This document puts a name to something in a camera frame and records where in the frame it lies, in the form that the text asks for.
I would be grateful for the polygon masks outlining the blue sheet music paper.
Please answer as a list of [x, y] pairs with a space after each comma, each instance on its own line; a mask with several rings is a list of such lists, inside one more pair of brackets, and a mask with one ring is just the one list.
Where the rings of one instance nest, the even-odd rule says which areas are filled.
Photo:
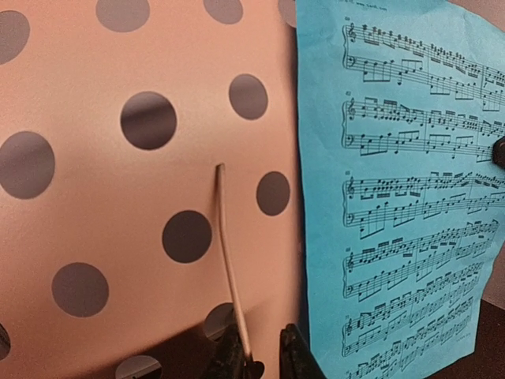
[[504, 34], [447, 1], [299, 1], [310, 347], [329, 378], [474, 350], [504, 241]]

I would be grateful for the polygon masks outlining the pink music stand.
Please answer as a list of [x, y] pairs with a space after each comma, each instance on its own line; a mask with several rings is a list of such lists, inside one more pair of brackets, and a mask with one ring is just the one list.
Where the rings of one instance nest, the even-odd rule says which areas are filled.
[[1, 375], [197, 378], [299, 318], [292, 1], [1, 4]]

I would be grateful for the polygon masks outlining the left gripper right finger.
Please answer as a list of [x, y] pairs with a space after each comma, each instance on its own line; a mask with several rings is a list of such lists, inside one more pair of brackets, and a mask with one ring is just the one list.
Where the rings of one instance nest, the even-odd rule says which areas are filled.
[[298, 327], [288, 324], [279, 336], [281, 379], [326, 379]]

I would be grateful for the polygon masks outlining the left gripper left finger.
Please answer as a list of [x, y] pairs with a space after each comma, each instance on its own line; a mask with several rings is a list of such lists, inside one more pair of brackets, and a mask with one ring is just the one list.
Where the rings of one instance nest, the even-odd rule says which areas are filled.
[[218, 342], [204, 377], [210, 379], [261, 378], [264, 364], [247, 358], [236, 325], [229, 325]]

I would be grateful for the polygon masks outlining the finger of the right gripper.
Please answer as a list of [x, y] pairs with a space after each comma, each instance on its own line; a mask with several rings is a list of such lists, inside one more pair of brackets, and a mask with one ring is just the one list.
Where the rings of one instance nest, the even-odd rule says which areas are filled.
[[491, 162], [495, 166], [505, 169], [505, 137], [499, 138], [492, 144]]

